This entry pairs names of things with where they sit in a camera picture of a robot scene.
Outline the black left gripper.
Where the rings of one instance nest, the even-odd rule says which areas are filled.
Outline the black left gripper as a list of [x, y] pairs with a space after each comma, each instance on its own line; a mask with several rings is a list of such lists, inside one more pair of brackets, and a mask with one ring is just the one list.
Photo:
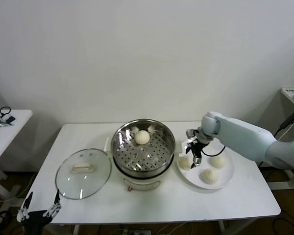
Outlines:
[[24, 228], [24, 235], [41, 235], [43, 228], [52, 221], [52, 217], [61, 210], [60, 193], [57, 190], [54, 203], [48, 210], [32, 211], [28, 213], [29, 205], [33, 196], [33, 192], [25, 199], [23, 205], [18, 210], [17, 221]]

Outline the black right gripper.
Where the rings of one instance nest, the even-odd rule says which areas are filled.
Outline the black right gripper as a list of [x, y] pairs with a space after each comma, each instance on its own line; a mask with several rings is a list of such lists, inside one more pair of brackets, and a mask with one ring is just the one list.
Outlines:
[[201, 151], [203, 149], [203, 144], [195, 139], [188, 139], [184, 146], [185, 154], [192, 151], [193, 163], [191, 164], [191, 169], [200, 166], [201, 164]]

